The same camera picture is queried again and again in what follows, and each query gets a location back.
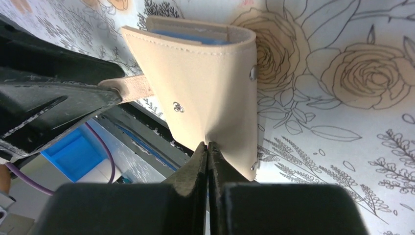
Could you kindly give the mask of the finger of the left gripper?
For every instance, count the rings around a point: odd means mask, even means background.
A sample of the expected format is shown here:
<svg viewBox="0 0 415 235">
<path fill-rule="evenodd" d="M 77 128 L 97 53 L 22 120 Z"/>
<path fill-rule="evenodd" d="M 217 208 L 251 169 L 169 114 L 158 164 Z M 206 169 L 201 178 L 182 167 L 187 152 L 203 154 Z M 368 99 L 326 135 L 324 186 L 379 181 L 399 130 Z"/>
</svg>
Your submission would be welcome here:
<svg viewBox="0 0 415 235">
<path fill-rule="evenodd" d="M 25 158 L 43 151 L 120 102 L 116 90 L 96 85 L 1 82 L 0 155 Z"/>
<path fill-rule="evenodd" d="M 4 15 L 0 17 L 0 66 L 91 85 L 125 76 L 119 65 L 39 39 Z"/>
</svg>

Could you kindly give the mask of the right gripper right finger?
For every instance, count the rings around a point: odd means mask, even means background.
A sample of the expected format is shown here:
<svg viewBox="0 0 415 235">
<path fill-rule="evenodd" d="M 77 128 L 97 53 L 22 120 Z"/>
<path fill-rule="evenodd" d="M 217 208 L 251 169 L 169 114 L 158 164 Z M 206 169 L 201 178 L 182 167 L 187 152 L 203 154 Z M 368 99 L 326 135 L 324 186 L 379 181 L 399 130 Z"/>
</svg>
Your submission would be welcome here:
<svg viewBox="0 0 415 235">
<path fill-rule="evenodd" d="M 260 184 L 208 144 L 210 231 L 213 235 L 366 235 L 353 200 L 330 184 Z"/>
</svg>

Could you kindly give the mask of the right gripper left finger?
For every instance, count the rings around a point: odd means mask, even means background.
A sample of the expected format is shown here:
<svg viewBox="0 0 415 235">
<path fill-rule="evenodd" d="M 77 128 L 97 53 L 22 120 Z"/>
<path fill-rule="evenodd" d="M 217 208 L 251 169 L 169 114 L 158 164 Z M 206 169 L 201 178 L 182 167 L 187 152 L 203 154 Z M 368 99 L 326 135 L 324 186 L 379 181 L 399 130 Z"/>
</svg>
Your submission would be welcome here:
<svg viewBox="0 0 415 235">
<path fill-rule="evenodd" d="M 36 235 L 203 235 L 207 146 L 161 183 L 65 184 L 49 199 Z"/>
</svg>

